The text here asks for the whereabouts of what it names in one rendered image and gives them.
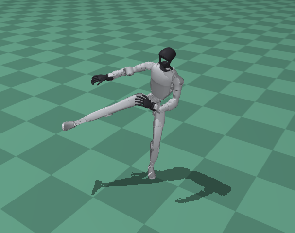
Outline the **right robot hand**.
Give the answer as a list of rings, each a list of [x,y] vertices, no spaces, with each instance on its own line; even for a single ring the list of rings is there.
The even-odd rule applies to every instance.
[[[94,83],[99,81],[99,83],[97,84],[97,86],[98,86],[102,81],[105,81],[105,80],[107,80],[107,81],[113,80],[113,77],[108,77],[108,74],[95,75],[92,77],[91,84],[94,85]]]

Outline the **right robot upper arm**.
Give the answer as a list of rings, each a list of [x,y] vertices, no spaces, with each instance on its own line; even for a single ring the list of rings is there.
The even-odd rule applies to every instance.
[[[138,64],[134,67],[127,67],[125,69],[126,71],[126,75],[127,76],[132,76],[134,75],[134,73],[136,72],[142,72],[142,71],[145,71],[146,69],[147,70],[151,70],[152,67],[155,65],[156,63],[154,62],[145,62],[145,63],[141,63],[141,64]]]

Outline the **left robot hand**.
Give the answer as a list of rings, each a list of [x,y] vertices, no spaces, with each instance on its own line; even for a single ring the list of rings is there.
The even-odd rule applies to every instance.
[[[155,109],[153,109],[155,103],[154,102],[151,102],[151,100],[149,100],[149,98],[146,95],[142,94],[142,96],[144,96],[145,98],[144,97],[141,97],[141,96],[137,96],[137,97],[139,97],[141,99],[135,98],[135,100],[140,100],[140,101],[135,101],[135,102],[141,103],[141,104],[135,104],[135,105],[143,106],[145,108],[150,108],[151,110],[156,111]]]

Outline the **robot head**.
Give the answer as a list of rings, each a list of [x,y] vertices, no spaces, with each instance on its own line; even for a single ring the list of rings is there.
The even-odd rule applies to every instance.
[[[160,64],[160,69],[164,72],[172,71],[173,68],[170,66],[171,61],[174,59],[176,56],[176,52],[174,49],[167,47],[164,48],[160,53],[159,53],[159,64]],[[161,58],[165,59],[166,61],[161,61]],[[167,68],[170,68],[170,70],[166,70]]]

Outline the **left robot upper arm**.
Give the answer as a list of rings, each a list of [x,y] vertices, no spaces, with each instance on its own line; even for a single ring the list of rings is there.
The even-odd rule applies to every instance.
[[[184,84],[183,78],[180,77],[178,74],[174,74],[172,82],[173,82],[173,85],[174,85],[174,87],[173,87],[173,98],[169,99],[168,103],[172,103],[175,100],[179,102],[181,89],[182,89],[182,86]]]

